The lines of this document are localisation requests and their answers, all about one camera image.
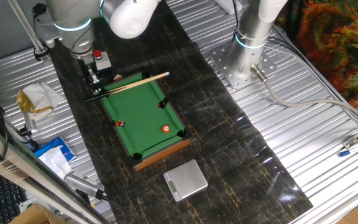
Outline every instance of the metal rail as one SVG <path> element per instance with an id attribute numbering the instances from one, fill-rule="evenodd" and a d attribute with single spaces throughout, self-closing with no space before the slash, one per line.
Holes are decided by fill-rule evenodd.
<path id="1" fill-rule="evenodd" d="M 94 208 L 46 167 L 21 143 L 8 144 L 4 161 L 0 162 L 0 175 L 59 209 L 79 223 L 109 223 Z M 4 140 L 0 136 L 0 157 Z"/>

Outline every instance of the metal plate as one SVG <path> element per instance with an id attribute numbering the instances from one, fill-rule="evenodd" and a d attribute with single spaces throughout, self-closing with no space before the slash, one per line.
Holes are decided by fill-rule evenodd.
<path id="1" fill-rule="evenodd" d="M 177 202 L 208 186 L 200 167 L 194 159 L 164 173 L 164 178 L 173 198 Z"/>
<path id="2" fill-rule="evenodd" d="M 211 59 L 214 61 L 216 68 L 223 74 L 225 79 L 230 83 L 230 85 L 235 89 L 244 88 L 254 81 L 258 81 L 258 76 L 252 74 L 249 69 L 245 69 L 242 73 L 239 74 L 238 71 L 233 71 L 229 69 L 225 63 L 225 58 L 227 52 L 230 50 L 231 43 L 225 44 L 223 46 L 217 47 L 211 50 Z M 262 52 L 262 64 L 259 65 L 259 68 L 265 75 L 269 75 L 276 71 L 276 66 L 270 57 Z"/>

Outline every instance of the metal table surface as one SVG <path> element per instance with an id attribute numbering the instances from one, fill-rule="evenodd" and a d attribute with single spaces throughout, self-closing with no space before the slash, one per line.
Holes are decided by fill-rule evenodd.
<path id="1" fill-rule="evenodd" d="M 226 14 L 212 0 L 167 0 L 167 3 L 215 68 L 209 51 L 230 42 L 236 26 L 234 16 Z M 339 96 L 319 73 L 308 70 L 294 56 L 266 51 L 278 68 L 268 79 L 279 97 L 295 103 Z M 236 91 L 219 71 L 216 75 L 314 205 L 292 223 L 315 223 L 325 215 L 330 217 L 326 223 L 335 222 L 358 204 L 358 199 L 351 199 L 358 194 L 358 153 L 337 156 L 342 143 L 358 132 L 354 117 L 329 104 L 286 108 L 275 103 L 261 82 Z M 0 103 L 6 110 L 6 119 L 17 129 L 24 126 L 24 119 L 16 104 L 16 94 L 38 82 L 45 82 L 64 96 L 52 62 L 38 62 L 32 49 L 0 60 Z M 77 156 L 71 167 L 99 180 L 67 101 L 37 126 L 39 132 L 34 140 L 45 144 L 62 137 Z M 95 198 L 92 202 L 96 202 L 96 209 L 103 216 L 114 216 L 107 202 Z M 346 207 L 335 210 L 344 204 Z"/>

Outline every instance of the billiard ball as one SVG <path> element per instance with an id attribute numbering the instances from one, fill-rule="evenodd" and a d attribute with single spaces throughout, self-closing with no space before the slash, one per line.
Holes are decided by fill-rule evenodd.
<path id="1" fill-rule="evenodd" d="M 162 126 L 162 131 L 165 133 L 169 132 L 169 126 L 168 125 Z"/>
<path id="2" fill-rule="evenodd" d="M 121 121 L 121 120 L 117 121 L 116 126 L 120 126 L 123 128 L 125 126 L 125 121 Z"/>

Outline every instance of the gray cable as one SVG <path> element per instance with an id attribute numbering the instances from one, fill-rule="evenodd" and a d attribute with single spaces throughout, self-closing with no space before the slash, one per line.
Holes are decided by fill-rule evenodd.
<path id="1" fill-rule="evenodd" d="M 343 106 L 349 110 L 351 110 L 355 115 L 358 116 L 358 110 L 356 110 L 355 108 L 353 108 L 352 106 L 346 104 L 346 103 L 343 103 L 341 101 L 338 101 L 338 100 L 313 100 L 313 101 L 308 101 L 308 102 L 304 102 L 304 103 L 288 103 L 286 101 L 283 101 L 281 100 L 275 93 L 274 91 L 272 90 L 272 87 L 270 87 L 269 85 L 269 82 L 266 81 L 264 82 L 264 84 L 266 85 L 266 88 L 268 89 L 268 91 L 270 92 L 271 96 L 274 97 L 277 102 L 279 102 L 281 105 L 284 105 L 284 106 L 287 106 L 287 107 L 305 107 L 305 106 L 310 106 L 310 105 L 314 105 L 314 104 L 317 104 L 317 103 L 333 103 L 333 104 L 336 104 L 336 105 L 339 105 L 339 106 Z"/>

